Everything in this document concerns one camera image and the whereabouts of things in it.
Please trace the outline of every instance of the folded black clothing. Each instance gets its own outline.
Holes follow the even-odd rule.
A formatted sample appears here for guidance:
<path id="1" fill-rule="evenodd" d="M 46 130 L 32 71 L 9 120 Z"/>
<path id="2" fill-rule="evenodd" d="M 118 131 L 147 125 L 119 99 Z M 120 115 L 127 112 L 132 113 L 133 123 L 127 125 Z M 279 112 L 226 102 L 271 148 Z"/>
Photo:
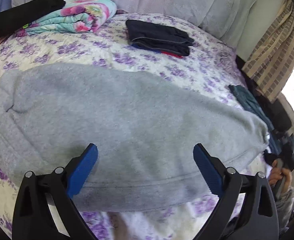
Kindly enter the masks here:
<path id="1" fill-rule="evenodd" d="M 127 20 L 129 40 L 140 48 L 172 52 L 179 56 L 188 56 L 194 40 L 184 31 L 137 20 Z"/>
<path id="2" fill-rule="evenodd" d="M 32 0 L 0 12 L 0 37 L 12 34 L 22 26 L 62 9 L 65 4 L 64 0 Z"/>

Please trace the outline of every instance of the blue gripper pad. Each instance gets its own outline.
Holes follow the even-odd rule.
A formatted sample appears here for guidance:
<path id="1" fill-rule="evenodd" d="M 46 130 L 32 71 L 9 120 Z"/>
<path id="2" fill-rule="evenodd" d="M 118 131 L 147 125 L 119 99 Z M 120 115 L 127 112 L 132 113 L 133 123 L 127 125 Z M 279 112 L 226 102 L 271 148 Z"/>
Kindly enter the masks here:
<path id="1" fill-rule="evenodd" d="M 211 193 L 217 195 L 219 198 L 223 196 L 223 178 L 220 176 L 214 165 L 210 161 L 211 156 L 199 145 L 194 146 L 194 161 L 198 169 L 204 177 Z"/>
<path id="2" fill-rule="evenodd" d="M 77 195 L 83 184 L 85 183 L 89 173 L 94 167 L 98 159 L 98 149 L 97 146 L 92 144 L 89 149 L 86 149 L 87 153 L 84 155 L 82 160 L 79 162 L 77 168 L 69 176 L 67 185 L 67 195 L 72 198 Z"/>

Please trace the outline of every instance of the floral blanket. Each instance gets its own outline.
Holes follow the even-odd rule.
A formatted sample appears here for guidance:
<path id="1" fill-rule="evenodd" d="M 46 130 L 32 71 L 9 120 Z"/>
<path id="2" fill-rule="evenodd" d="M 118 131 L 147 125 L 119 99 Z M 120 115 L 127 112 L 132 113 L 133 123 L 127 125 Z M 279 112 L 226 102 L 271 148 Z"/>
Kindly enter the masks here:
<path id="1" fill-rule="evenodd" d="M 16 35 L 95 32 L 116 10 L 116 4 L 110 0 L 66 0 L 62 9 L 25 25 Z"/>
<path id="2" fill-rule="evenodd" d="M 138 19 L 174 26 L 195 40 L 190 56 L 182 59 L 136 49 L 128 45 L 125 21 Z M 228 89 L 242 84 L 235 64 L 235 51 L 196 26 L 159 14 L 123 14 L 108 20 L 96 33 L 42 33 L 11 36 L 0 45 L 0 76 L 12 68 L 26 70 L 55 62 L 96 64 L 123 71 L 148 71 L 177 86 L 234 107 L 241 107 Z M 265 171 L 258 156 L 242 173 Z M 0 169 L 0 226 L 11 236 L 17 185 Z M 243 195 L 233 215 L 239 213 Z M 99 240 L 180 240 L 193 239 L 214 209 L 218 198 L 204 195 L 193 202 L 150 212 L 82 212 Z M 61 232 L 66 232 L 58 224 Z"/>

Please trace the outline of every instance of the fabric fold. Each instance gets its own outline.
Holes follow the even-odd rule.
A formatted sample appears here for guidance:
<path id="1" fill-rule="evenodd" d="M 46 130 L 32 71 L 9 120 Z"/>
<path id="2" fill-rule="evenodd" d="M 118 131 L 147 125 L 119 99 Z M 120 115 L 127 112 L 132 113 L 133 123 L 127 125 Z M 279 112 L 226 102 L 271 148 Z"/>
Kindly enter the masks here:
<path id="1" fill-rule="evenodd" d="M 110 0 L 67 0 L 63 9 L 24 26 L 16 35 L 95 32 L 116 10 L 116 4 Z"/>

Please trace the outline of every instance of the metal screw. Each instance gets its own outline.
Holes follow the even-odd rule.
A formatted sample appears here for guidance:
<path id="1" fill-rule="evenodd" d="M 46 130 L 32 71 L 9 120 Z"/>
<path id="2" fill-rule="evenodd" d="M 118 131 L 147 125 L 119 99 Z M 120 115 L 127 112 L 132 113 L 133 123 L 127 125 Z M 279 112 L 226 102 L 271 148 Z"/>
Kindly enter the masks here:
<path id="1" fill-rule="evenodd" d="M 63 171 L 64 171 L 64 168 L 63 167 L 58 167 L 58 168 L 55 169 L 55 173 L 57 173 L 57 174 L 60 174 Z"/>
<path id="2" fill-rule="evenodd" d="M 236 170 L 235 170 L 233 167 L 228 167 L 228 168 L 227 168 L 227 171 L 228 171 L 228 173 L 230 173 L 230 174 L 235 174 L 235 173 L 236 173 Z"/>
<path id="3" fill-rule="evenodd" d="M 260 177 L 261 179 L 265 178 L 265 174 L 263 172 L 258 172 L 258 177 Z"/>
<path id="4" fill-rule="evenodd" d="M 30 178 L 32 176 L 32 171 L 27 171 L 25 176 L 26 178 Z"/>

